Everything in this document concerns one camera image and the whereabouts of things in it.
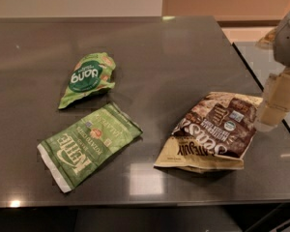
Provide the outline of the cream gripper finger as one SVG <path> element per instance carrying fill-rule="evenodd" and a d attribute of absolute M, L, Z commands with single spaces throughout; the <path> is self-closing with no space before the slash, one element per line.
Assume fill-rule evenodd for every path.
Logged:
<path fill-rule="evenodd" d="M 254 126 L 258 131 L 271 131 L 290 112 L 290 67 L 280 74 L 271 73 L 265 83 L 263 100 L 257 109 Z"/>

